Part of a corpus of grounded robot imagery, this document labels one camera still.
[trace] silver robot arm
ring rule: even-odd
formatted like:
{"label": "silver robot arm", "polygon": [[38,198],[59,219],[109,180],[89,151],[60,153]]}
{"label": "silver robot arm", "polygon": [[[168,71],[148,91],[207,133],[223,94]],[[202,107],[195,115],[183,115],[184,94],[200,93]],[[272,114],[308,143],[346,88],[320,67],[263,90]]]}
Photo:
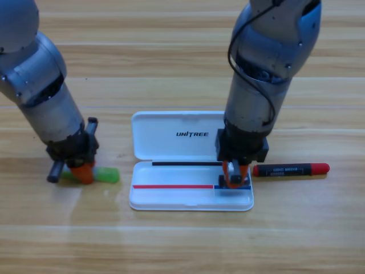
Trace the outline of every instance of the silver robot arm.
{"label": "silver robot arm", "polygon": [[89,118],[85,129],[64,82],[67,72],[61,53],[38,27],[34,0],[0,1],[0,91],[47,145],[55,161],[47,179],[55,183],[64,164],[71,170],[93,165],[98,121]]}
{"label": "silver robot arm", "polygon": [[228,187],[241,186],[248,164],[265,160],[266,137],[293,76],[317,41],[320,24],[321,0],[250,0],[238,17],[229,47],[235,73],[225,128],[216,140],[224,169],[229,162],[236,167],[235,177],[225,172]]}

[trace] green plastic piece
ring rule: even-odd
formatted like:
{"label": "green plastic piece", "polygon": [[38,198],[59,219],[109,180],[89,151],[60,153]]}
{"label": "green plastic piece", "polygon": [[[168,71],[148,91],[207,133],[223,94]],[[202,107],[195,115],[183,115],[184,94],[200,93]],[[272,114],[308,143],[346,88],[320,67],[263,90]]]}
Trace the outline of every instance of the green plastic piece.
{"label": "green plastic piece", "polygon": [[[119,182],[119,170],[114,167],[94,167],[94,181],[115,184]],[[61,174],[62,179],[76,180],[68,168],[64,168]]]}
{"label": "green plastic piece", "polygon": [[96,167],[94,180],[115,184],[119,181],[119,170],[112,167]]}

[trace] wood grain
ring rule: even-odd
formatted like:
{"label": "wood grain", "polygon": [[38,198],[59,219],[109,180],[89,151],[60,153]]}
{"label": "wood grain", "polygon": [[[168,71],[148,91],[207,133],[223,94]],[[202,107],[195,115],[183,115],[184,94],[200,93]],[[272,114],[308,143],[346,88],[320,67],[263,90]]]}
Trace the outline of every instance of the wood grain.
{"label": "wood grain", "polygon": [[0,273],[365,273],[365,2],[323,0],[319,41],[269,136],[267,163],[327,176],[255,179],[249,212],[128,205],[131,116],[224,110],[241,0],[36,0],[117,184],[46,183],[44,145],[0,94]]}

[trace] white plastic case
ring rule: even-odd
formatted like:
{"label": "white plastic case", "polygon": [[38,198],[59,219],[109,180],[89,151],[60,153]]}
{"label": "white plastic case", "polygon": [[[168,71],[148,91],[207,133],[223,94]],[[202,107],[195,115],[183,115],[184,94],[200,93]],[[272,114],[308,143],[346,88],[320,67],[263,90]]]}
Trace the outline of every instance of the white plastic case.
{"label": "white plastic case", "polygon": [[254,204],[249,185],[221,189],[216,159],[223,111],[148,111],[132,117],[134,152],[129,204],[136,210],[247,211]]}

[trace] red line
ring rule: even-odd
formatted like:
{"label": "red line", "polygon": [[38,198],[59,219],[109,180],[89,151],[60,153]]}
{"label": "red line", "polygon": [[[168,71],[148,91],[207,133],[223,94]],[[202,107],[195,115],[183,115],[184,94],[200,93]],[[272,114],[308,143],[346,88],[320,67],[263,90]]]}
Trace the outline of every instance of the red line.
{"label": "red line", "polygon": [[211,184],[135,184],[137,189],[212,189]]}

